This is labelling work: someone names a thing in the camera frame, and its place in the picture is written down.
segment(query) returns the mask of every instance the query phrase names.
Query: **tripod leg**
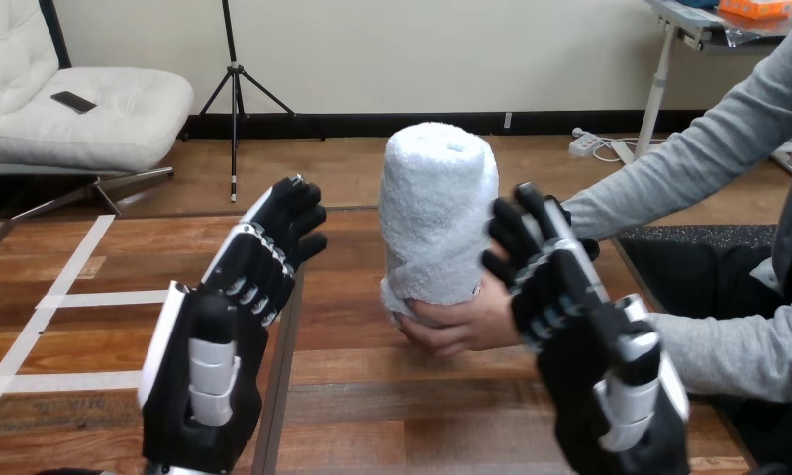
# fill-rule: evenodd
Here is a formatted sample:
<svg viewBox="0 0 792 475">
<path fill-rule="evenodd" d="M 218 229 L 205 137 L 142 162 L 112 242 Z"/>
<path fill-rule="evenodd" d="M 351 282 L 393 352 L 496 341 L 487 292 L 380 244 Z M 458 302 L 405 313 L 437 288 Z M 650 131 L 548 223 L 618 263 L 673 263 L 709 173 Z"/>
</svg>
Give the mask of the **tripod leg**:
<svg viewBox="0 0 792 475">
<path fill-rule="evenodd" d="M 288 107 L 288 106 L 286 106 L 285 104 L 283 104 L 283 102 L 282 102 L 282 101 L 280 101 L 278 97 L 276 97 L 276 96 L 274 96 L 273 94 L 271 94 L 271 93 L 270 93 L 270 91 L 268 91 L 267 89 L 265 89 L 265 88 L 264 88 L 264 87 L 263 87 L 261 84 L 259 84 L 259 83 L 258 83 L 258 81 L 256 81 L 255 79 L 253 79 L 253 76 L 249 75 L 249 74 L 248 74 L 248 72 L 247 72 L 247 71 L 245 71 L 243 68 L 242 68 L 242 75 L 243 75 L 243 76 L 244 76 L 244 77 L 245 77 L 245 78 L 246 78 L 248 81 L 252 82 L 254 86 L 258 87 L 258 88 L 259 88 L 259 90 L 260 90 L 260 91 L 262 91 L 262 92 L 264 93 L 264 95 L 266 95 L 267 97 L 269 97 L 269 98 L 270 98 L 270 100 L 272 100 L 273 102 L 277 103 L 277 104 L 279 105 L 279 107 L 281 107 L 282 109 L 284 109 L 284 110 L 285 110 L 285 112 L 287 112 L 288 114 L 290 114 L 291 116 L 293 116 L 293 117 L 294 117 L 294 119 L 296 119 L 296 120 L 300 121 L 300 123 L 301 123 L 301 124 L 303 124 L 303 127 L 305 127 L 306 129 L 308 129 L 308 130 L 309 130 L 309 132 L 312 132 L 312 133 L 313 133 L 312 135 L 313 135 L 314 137 L 318 137 L 318 138 L 320 138 L 320 140 L 321 140 L 321 141 L 324 141 L 324 140 L 326 139 L 326 136 L 323 134 L 323 131 L 321 131 L 319 127 L 317 127 L 317 126 L 316 126 L 314 123 L 311 123 L 311 124 L 310 124 L 310 123 L 309 123 L 309 121 L 304 121 L 304 120 L 302 120 L 302 119 L 301 119 L 299 116 L 297 116 L 297 113 L 296 113 L 296 112 L 292 111 L 290 107 Z"/>
<path fill-rule="evenodd" d="M 239 92 L 239 81 L 233 75 L 233 94 L 230 95 L 233 103 L 233 138 L 231 141 L 231 157 L 230 157 L 230 202 L 236 203 L 236 151 L 239 148 L 239 134 L 237 124 L 239 122 L 239 113 L 237 111 L 236 96 Z"/>
<path fill-rule="evenodd" d="M 224 87 L 225 84 L 227 84 L 227 80 L 230 79 L 230 76 L 232 76 L 232 75 L 233 75 L 233 73 L 231 73 L 228 70 L 227 74 L 224 75 L 224 79 L 222 79 L 221 83 L 219 83 L 218 87 L 215 88 L 215 92 L 213 92 L 213 95 L 210 96 L 210 100 L 207 101 L 207 104 L 204 106 L 203 109 L 201 109 L 201 113 L 198 114 L 198 117 L 204 117 L 204 114 L 207 113 L 207 110 L 210 108 L 212 103 L 215 102 L 215 98 L 218 97 L 218 94 L 221 92 L 221 89 Z"/>
<path fill-rule="evenodd" d="M 239 80 L 239 75 L 234 74 L 233 79 L 236 81 L 236 101 L 239 104 L 239 133 L 245 129 L 245 100 L 242 98 L 242 82 Z M 236 140 L 236 148 L 239 147 L 239 141 Z"/>
</svg>

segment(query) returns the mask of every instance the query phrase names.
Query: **robotic hand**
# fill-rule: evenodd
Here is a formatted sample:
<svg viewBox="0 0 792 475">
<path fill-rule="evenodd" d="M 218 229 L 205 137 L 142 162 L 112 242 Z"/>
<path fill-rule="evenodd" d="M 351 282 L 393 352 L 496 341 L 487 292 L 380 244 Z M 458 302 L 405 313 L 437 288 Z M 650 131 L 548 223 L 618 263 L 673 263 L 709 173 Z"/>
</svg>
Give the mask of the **robotic hand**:
<svg viewBox="0 0 792 475">
<path fill-rule="evenodd" d="M 539 356 L 565 458 L 582 475 L 689 473 L 687 396 L 644 303 L 609 300 L 555 201 L 529 183 L 515 199 L 522 211 L 499 199 L 489 226 L 508 259 L 487 251 L 483 264 Z"/>
<path fill-rule="evenodd" d="M 326 248 L 320 190 L 275 184 L 236 224 L 197 288 L 172 282 L 143 366 L 147 473 L 230 472 L 256 428 L 256 375 L 295 272 Z"/>
</svg>

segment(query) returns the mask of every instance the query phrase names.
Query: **black mat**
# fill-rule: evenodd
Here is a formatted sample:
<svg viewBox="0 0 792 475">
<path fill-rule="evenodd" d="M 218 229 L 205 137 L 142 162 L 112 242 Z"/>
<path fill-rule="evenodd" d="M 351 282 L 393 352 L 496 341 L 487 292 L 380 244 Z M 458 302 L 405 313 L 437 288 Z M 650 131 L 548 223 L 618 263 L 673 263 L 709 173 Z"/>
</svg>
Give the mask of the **black mat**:
<svg viewBox="0 0 792 475">
<path fill-rule="evenodd" d="M 644 226 L 626 230 L 618 238 L 704 243 L 720 249 L 772 245 L 775 225 Z"/>
</svg>

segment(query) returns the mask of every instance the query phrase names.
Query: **metal chair leg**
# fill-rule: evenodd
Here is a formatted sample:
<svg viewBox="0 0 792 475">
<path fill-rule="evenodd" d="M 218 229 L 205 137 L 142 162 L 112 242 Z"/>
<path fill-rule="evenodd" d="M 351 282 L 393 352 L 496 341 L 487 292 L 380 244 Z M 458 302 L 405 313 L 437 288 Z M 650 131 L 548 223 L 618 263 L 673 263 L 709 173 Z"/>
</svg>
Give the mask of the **metal chair leg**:
<svg viewBox="0 0 792 475">
<path fill-rule="evenodd" d="M 90 189 L 93 191 L 93 193 L 99 195 L 99 198 L 101 198 L 102 201 L 105 202 L 105 205 L 107 205 L 107 207 L 110 208 L 110 211 L 113 212 L 114 215 L 122 216 L 122 212 L 119 211 L 119 208 L 116 207 L 116 203 L 114 203 L 113 200 L 111 200 L 110 197 L 107 196 L 105 190 L 102 189 L 101 186 L 102 184 L 103 183 L 101 181 L 96 180 L 95 183 L 90 185 Z"/>
<path fill-rule="evenodd" d="M 134 183 L 151 181 L 158 177 L 171 176 L 173 174 L 174 174 L 174 169 L 170 166 L 166 166 L 164 168 L 157 168 L 143 173 L 137 173 L 136 175 L 122 176 L 120 178 L 111 178 L 109 180 L 102 180 L 99 186 L 101 186 L 104 191 L 108 191 L 114 188 L 119 188 L 121 186 L 127 186 L 127 185 L 133 185 Z"/>
<path fill-rule="evenodd" d="M 15 216 L 14 218 L 11 219 L 11 221 L 25 220 L 27 218 L 31 218 L 32 216 L 37 216 L 47 211 L 56 210 L 68 204 L 75 203 L 76 201 L 83 200 L 87 196 L 88 188 L 89 185 L 86 185 L 81 188 L 78 188 L 77 190 L 71 193 L 67 193 L 66 195 L 61 196 L 60 198 L 55 198 L 54 200 L 47 201 L 37 208 L 32 208 L 29 211 L 26 211 L 24 213 Z"/>
</svg>

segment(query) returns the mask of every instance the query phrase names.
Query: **orange box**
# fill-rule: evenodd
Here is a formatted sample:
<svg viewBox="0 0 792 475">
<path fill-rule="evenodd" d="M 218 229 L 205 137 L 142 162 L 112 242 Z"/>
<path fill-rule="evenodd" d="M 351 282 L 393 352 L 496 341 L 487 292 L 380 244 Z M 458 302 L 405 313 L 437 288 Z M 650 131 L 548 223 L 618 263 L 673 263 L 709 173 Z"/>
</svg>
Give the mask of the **orange box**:
<svg viewBox="0 0 792 475">
<path fill-rule="evenodd" d="M 756 20 L 792 15 L 792 0 L 720 0 L 720 10 Z"/>
</svg>

